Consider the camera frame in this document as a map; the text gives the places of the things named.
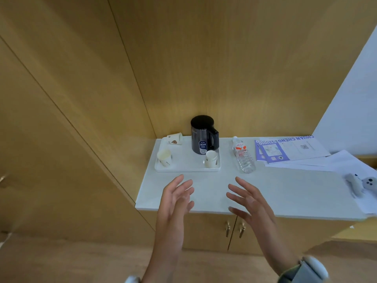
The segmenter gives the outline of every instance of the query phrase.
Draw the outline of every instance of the white wall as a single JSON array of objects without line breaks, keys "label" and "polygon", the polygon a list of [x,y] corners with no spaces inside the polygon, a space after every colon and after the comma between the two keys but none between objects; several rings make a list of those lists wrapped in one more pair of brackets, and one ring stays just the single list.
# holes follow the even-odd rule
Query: white wall
[{"label": "white wall", "polygon": [[313,135],[330,152],[377,154],[377,27]]}]

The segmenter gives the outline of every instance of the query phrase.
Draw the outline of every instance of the clear plastic bottle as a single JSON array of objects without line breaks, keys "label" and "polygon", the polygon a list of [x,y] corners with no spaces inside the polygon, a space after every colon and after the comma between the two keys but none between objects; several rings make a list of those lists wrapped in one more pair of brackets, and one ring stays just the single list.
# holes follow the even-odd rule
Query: clear plastic bottle
[{"label": "clear plastic bottle", "polygon": [[256,167],[251,153],[247,150],[246,145],[236,136],[233,137],[233,152],[236,155],[241,169],[246,174],[255,171]]}]

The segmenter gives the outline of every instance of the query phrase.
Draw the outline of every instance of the wooden floor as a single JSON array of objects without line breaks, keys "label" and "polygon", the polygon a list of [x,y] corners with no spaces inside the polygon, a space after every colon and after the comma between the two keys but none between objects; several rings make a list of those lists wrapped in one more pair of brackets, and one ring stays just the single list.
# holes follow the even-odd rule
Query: wooden floor
[{"label": "wooden floor", "polygon": [[[310,250],[327,267],[333,282],[377,280],[377,245],[326,242]],[[116,246],[12,235],[0,249],[0,282],[123,283],[142,276],[148,247]],[[184,251],[174,282],[273,283],[277,276],[263,257]]]}]

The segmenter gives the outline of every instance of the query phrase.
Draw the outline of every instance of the person's left hand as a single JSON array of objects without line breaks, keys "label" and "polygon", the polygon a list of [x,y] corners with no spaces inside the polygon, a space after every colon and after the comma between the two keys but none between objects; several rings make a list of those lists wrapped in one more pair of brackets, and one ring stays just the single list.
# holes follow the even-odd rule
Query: person's left hand
[{"label": "person's left hand", "polygon": [[183,245],[183,217],[193,207],[190,195],[192,180],[183,175],[172,180],[163,191],[157,212],[155,244],[143,282],[166,282],[170,279]]}]

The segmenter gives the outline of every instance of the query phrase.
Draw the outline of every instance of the upright paper cup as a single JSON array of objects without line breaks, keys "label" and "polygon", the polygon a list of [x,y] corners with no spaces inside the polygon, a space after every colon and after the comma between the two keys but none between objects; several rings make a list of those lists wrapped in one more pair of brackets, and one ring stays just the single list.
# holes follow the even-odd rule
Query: upright paper cup
[{"label": "upright paper cup", "polygon": [[164,167],[170,167],[172,164],[172,153],[169,149],[163,149],[157,153],[157,158]]},{"label": "upright paper cup", "polygon": [[167,135],[167,142],[172,145],[182,145],[182,133]]},{"label": "upright paper cup", "polygon": [[208,151],[205,153],[205,166],[207,168],[216,168],[217,167],[217,152],[216,151]]}]

